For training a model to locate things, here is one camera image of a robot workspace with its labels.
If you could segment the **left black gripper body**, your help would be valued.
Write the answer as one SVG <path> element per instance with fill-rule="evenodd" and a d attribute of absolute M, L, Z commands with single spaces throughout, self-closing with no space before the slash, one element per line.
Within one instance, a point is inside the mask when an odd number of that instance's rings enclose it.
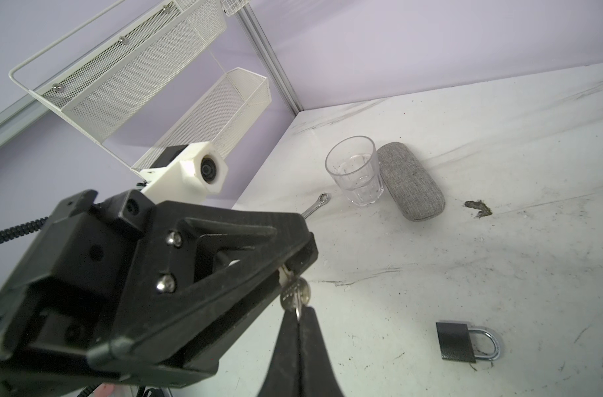
<path fill-rule="evenodd" d="M 96 202 L 85 190 L 63 199 L 0 290 L 0 392 L 71 392 L 119 383 L 90 366 L 96 332 L 142 238 L 153 203 L 137 190 Z"/>

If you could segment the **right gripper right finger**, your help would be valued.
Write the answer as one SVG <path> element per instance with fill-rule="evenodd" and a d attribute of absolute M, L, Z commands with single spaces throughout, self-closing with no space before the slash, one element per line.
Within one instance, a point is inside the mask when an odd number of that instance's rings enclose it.
<path fill-rule="evenodd" d="M 300 396 L 344 397 L 334 375 L 316 311 L 310 306 L 301 310 L 299 320 Z"/>

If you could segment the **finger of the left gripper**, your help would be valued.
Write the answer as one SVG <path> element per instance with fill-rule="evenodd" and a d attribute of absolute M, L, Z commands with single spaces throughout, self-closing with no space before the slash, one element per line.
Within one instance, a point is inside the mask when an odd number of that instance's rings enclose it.
<path fill-rule="evenodd" d="M 200 303 L 177 294 L 158 296 L 149 309 L 137 302 L 132 314 L 119 313 L 88 362 L 128 385 L 193 385 L 217 373 L 221 357 L 290 284 L 289 277 L 268 277 L 250 291 Z"/>
<path fill-rule="evenodd" d="M 318 257 L 313 233 L 297 213 L 243 212 L 165 202 L 139 241 L 119 300 L 120 312 L 158 296 L 200 303 L 253 289 L 286 266 L 296 276 Z"/>

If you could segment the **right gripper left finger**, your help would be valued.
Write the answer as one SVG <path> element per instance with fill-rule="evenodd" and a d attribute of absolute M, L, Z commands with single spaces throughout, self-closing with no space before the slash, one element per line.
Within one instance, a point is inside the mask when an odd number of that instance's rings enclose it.
<path fill-rule="evenodd" d="M 301 396 L 300 334 L 296 314 L 285 311 L 258 397 Z"/>

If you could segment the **silver key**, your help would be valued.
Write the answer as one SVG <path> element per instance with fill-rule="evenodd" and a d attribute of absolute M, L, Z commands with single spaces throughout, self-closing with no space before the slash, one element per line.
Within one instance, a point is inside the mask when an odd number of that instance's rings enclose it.
<path fill-rule="evenodd" d="M 309 283 L 301 276 L 296 276 L 286 266 L 279 268 L 279 281 L 282 288 L 280 304 L 282 309 L 295 315 L 296 321 L 301 322 L 304 307 L 311 300 Z"/>

